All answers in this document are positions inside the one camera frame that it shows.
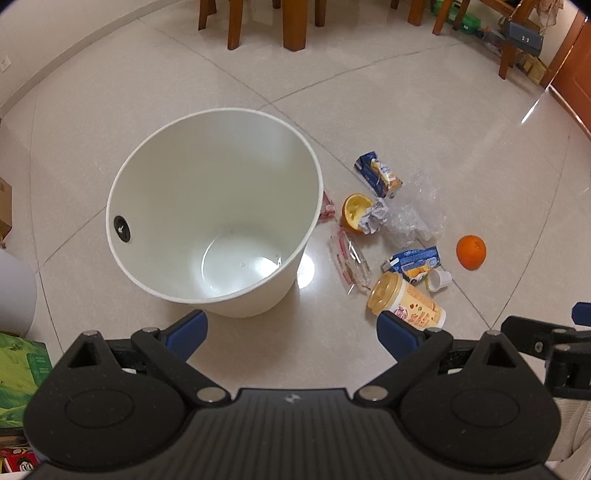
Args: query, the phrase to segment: blue gripper pad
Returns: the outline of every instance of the blue gripper pad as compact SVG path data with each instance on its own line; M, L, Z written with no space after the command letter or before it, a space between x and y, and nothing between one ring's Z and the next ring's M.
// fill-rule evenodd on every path
M378 316L378 340L398 362L417 349L423 333L390 312Z
M591 303L585 301L577 302L570 312L570 317L573 319L575 325L591 327Z
M207 337L207 316L205 312L196 310L191 312L190 318L179 320L181 325L172 330L164 330L164 346L177 357L187 361L195 350Z

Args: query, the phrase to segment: door frame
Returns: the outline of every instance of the door frame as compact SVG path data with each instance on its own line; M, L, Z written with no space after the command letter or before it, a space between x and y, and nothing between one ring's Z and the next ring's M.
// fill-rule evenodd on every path
M554 80L554 77L560 70L560 67L566 60L566 57L569 56L570 49L573 48L574 42L577 40L577 37L581 33L583 25L585 25L586 18L587 15L581 12L581 10L579 10L577 14L574 16L574 20L569 28L569 31L567 32L562 44L560 45L560 48L556 52L556 55L552 59L552 62L550 62L548 70L542 77L542 80L540 82L540 85L542 87L546 88L550 84L550 82Z

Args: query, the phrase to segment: electrical outlet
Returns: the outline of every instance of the electrical outlet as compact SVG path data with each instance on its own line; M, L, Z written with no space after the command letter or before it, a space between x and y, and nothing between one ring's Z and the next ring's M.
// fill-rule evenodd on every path
M0 71L5 72L6 69L10 66L10 59L8 55L4 55L2 61L0 61Z

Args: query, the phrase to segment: wooden door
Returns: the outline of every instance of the wooden door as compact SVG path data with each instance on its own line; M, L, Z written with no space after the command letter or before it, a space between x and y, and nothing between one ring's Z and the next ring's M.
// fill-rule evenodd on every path
M586 23L552 81L587 129L591 129L591 24Z

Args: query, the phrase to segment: silver screw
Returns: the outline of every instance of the silver screw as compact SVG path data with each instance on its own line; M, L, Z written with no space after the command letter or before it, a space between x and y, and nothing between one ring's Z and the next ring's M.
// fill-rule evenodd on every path
M366 385L359 389L359 396L364 400L380 401L388 396L388 390L379 385Z
M216 403L226 398L226 391L220 387L204 387L197 392L197 398L207 403Z

